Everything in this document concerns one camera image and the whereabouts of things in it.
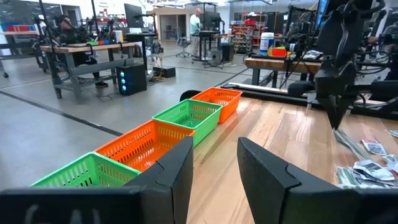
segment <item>sneaker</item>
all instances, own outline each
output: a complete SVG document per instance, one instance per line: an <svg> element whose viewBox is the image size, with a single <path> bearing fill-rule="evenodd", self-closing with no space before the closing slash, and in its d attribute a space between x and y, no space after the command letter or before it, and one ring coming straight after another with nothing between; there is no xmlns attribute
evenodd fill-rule
<svg viewBox="0 0 398 224"><path fill-rule="evenodd" d="M95 83L95 87L98 87L98 88L105 88L105 87L108 87L108 86L109 85L107 83L105 83L105 82Z"/></svg>

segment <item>door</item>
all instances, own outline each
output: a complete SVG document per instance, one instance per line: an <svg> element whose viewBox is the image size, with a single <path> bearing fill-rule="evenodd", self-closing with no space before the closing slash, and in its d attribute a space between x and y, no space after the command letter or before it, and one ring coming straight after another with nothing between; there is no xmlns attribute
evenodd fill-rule
<svg viewBox="0 0 398 224"><path fill-rule="evenodd" d="M70 22L72 23L72 26L76 27L77 26L76 11L75 10L68 10L68 15L69 15Z"/></svg>

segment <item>computer tower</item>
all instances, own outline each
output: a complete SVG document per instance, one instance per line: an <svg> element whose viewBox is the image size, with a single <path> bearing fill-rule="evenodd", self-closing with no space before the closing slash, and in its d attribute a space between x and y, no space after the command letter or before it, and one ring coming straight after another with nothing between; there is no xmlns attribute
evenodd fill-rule
<svg viewBox="0 0 398 224"><path fill-rule="evenodd" d="M175 67L163 66L163 67L153 67L156 76L164 78L175 77Z"/></svg>
<svg viewBox="0 0 398 224"><path fill-rule="evenodd" d="M129 96L147 90L146 71L143 64L116 67L116 73L120 94Z"/></svg>

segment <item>white shirt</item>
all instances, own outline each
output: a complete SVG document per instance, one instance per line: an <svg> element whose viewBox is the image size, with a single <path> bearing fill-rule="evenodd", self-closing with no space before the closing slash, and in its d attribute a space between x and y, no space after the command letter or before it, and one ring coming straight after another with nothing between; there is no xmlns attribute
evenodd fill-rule
<svg viewBox="0 0 398 224"><path fill-rule="evenodd" d="M199 33L198 24L200 25L200 19L196 14L191 16L190 23L191 23L191 34L198 34Z"/></svg>

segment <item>robotic arm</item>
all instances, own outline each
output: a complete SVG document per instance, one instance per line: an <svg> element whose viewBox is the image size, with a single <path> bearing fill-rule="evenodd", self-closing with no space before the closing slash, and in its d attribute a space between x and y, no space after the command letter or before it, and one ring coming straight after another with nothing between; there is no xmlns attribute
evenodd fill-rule
<svg viewBox="0 0 398 224"><path fill-rule="evenodd" d="M148 17L148 16L152 16L152 17L154 18L154 31L155 31L155 35L156 35L156 37L157 37L156 19L155 19L156 14L155 14L155 13L152 13L152 14L137 14L137 15L134 16L134 17L135 17L135 18L140 18L140 17Z"/></svg>
<svg viewBox="0 0 398 224"><path fill-rule="evenodd" d="M321 69L315 75L315 84L296 82L288 89L293 95L315 90L316 99L325 108L333 129L338 129L346 110L360 93L398 88L398 85L384 82L361 86L354 84L357 75L355 54L361 46L364 21L386 5L384 0L377 0L379 5L375 8L366 11L358 9L359 4L369 1L349 0L331 12L318 37L318 50L324 56Z"/></svg>
<svg viewBox="0 0 398 224"><path fill-rule="evenodd" d="M224 20L222 20L221 18L220 18L220 22L223 23L223 30L222 30L222 32L223 32L223 34L225 34L225 22L224 22Z"/></svg>

